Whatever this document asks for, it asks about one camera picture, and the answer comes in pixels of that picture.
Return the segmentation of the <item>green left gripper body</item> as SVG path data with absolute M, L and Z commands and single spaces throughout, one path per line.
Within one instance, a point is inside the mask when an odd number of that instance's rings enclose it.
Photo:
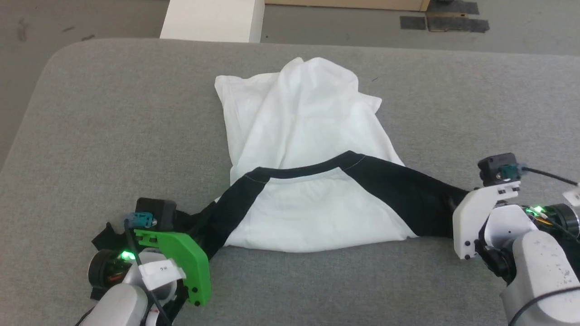
M 153 290 L 172 281 L 182 280 L 187 287 L 187 301 L 206 305 L 212 294 L 209 260 L 198 244 L 184 233 L 135 230 L 143 246 L 158 248 L 164 259 L 139 268 L 145 286 Z

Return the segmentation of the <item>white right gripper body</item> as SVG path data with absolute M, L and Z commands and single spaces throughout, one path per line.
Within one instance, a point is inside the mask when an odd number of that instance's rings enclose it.
M 452 215 L 455 253 L 460 259 L 476 256 L 473 241 L 497 202 L 518 196 L 520 180 L 479 188 L 469 192 Z

